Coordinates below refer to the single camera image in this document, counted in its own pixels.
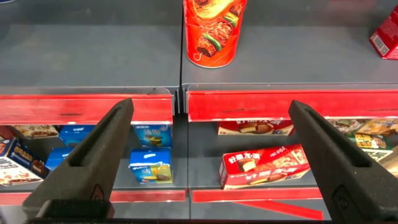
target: shelf surface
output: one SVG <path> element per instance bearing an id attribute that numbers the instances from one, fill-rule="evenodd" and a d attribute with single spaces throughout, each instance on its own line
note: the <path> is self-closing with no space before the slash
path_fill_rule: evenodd
<path id="1" fill-rule="evenodd" d="M 128 168 L 131 149 L 140 147 L 140 143 L 131 127 L 130 137 L 119 164 L 118 173 L 114 182 L 114 190 L 185 190 L 188 183 L 187 169 L 187 122 L 184 117 L 174 117 L 172 170 L 174 182 L 172 184 L 140 184 Z M 53 147 L 65 147 L 59 138 L 47 138 L 27 141 L 27 146 L 43 158 L 47 158 Z M 31 192 L 40 183 L 21 184 L 13 186 L 0 185 L 2 193 Z"/>
<path id="2" fill-rule="evenodd" d="M 174 0 L 2 4 L 0 85 L 15 92 L 22 86 L 176 90 L 181 15 L 182 4 Z"/>
<path id="3" fill-rule="evenodd" d="M 398 83 L 398 63 L 382 60 L 368 41 L 395 6 L 388 0 L 248 1 L 234 61 L 198 67 L 184 42 L 182 85 Z"/>
<path id="4" fill-rule="evenodd" d="M 188 124 L 188 186 L 190 189 L 221 189 L 218 171 L 225 153 L 297 144 L 294 136 L 219 136 L 217 123 Z M 302 178 L 269 183 L 266 187 L 316 187 L 312 172 Z"/>

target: snack box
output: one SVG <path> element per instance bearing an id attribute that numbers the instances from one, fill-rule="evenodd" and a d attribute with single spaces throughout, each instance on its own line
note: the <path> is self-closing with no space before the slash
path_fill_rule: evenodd
<path id="1" fill-rule="evenodd" d="M 172 126 L 169 124 L 134 125 L 144 147 L 172 147 Z"/>
<path id="2" fill-rule="evenodd" d="M 0 184 L 5 186 L 42 181 L 49 170 L 17 139 L 0 142 Z"/>
<path id="3" fill-rule="evenodd" d="M 67 147 L 76 147 L 93 129 L 95 125 L 65 125 L 60 139 Z"/>
<path id="4" fill-rule="evenodd" d="M 398 59 L 398 6 L 369 38 L 383 59 Z"/>
<path id="5" fill-rule="evenodd" d="M 141 184 L 172 183 L 171 148 L 133 149 L 129 168 Z"/>
<path id="6" fill-rule="evenodd" d="M 398 119 L 372 119 L 364 126 L 358 129 L 358 133 L 363 134 L 381 134 L 390 136 L 397 134 Z"/>
<path id="7" fill-rule="evenodd" d="M 72 150 L 72 147 L 53 148 L 45 166 L 49 168 L 49 170 L 54 170 L 69 155 L 69 153 L 72 152 Z"/>
<path id="8" fill-rule="evenodd" d="M 220 181 L 224 190 L 301 178 L 310 165 L 300 144 L 224 154 Z"/>
<path id="9" fill-rule="evenodd" d="M 330 119 L 329 122 L 343 134 L 355 134 L 369 120 L 366 119 Z"/>
<path id="10" fill-rule="evenodd" d="M 0 141 L 15 138 L 15 132 L 9 126 L 0 126 Z"/>
<path id="11" fill-rule="evenodd" d="M 347 137 L 375 161 L 380 161 L 391 154 L 394 148 L 389 138 L 380 134 L 356 133 Z"/>
<path id="12" fill-rule="evenodd" d="M 59 132 L 52 125 L 12 125 L 27 139 L 57 137 Z"/>
<path id="13" fill-rule="evenodd" d="M 220 121 L 218 134 L 279 135 L 292 134 L 291 120 Z"/>

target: chocolate pie box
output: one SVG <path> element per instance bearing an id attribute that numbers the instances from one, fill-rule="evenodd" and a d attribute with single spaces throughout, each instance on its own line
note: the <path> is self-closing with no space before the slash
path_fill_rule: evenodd
<path id="1" fill-rule="evenodd" d="M 12 127 L 27 139 L 57 137 L 59 135 L 58 130 L 52 125 L 12 125 Z"/>
<path id="2" fill-rule="evenodd" d="M 369 39 L 381 58 L 398 60 L 398 6 Z"/>
<path id="3" fill-rule="evenodd" d="M 171 148 L 133 149 L 129 168 L 140 184 L 172 183 Z"/>
<path id="4" fill-rule="evenodd" d="M 301 178 L 310 164 L 300 144 L 224 154 L 220 181 L 224 190 Z"/>
<path id="5" fill-rule="evenodd" d="M 5 186 L 42 181 L 49 170 L 17 139 L 0 142 L 0 184 Z"/>
<path id="6" fill-rule="evenodd" d="M 292 134 L 291 120 L 220 121 L 218 134 L 279 135 Z"/>

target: oreo box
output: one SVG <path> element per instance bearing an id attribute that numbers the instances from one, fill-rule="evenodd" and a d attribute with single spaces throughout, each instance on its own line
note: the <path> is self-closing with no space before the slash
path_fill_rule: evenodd
<path id="1" fill-rule="evenodd" d="M 169 124 L 139 124 L 134 126 L 144 147 L 172 147 L 172 126 Z"/>
<path id="2" fill-rule="evenodd" d="M 75 147 L 94 127 L 95 125 L 65 125 L 60 132 L 60 139 L 67 147 Z"/>
<path id="3" fill-rule="evenodd" d="M 5 186 L 42 181 L 49 170 L 17 139 L 0 142 L 0 184 Z"/>
<path id="4" fill-rule="evenodd" d="M 141 184 L 172 183 L 171 148 L 133 149 L 129 168 Z"/>
<path id="5" fill-rule="evenodd" d="M 50 170 L 54 170 L 69 155 L 69 153 L 72 152 L 72 150 L 72 147 L 53 148 L 45 166 Z"/>

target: skewer image on can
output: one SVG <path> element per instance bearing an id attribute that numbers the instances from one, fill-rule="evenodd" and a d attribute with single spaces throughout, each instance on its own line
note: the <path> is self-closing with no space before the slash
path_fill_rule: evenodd
<path id="1" fill-rule="evenodd" d="M 187 57 L 205 68 L 235 58 L 247 0 L 183 0 Z"/>

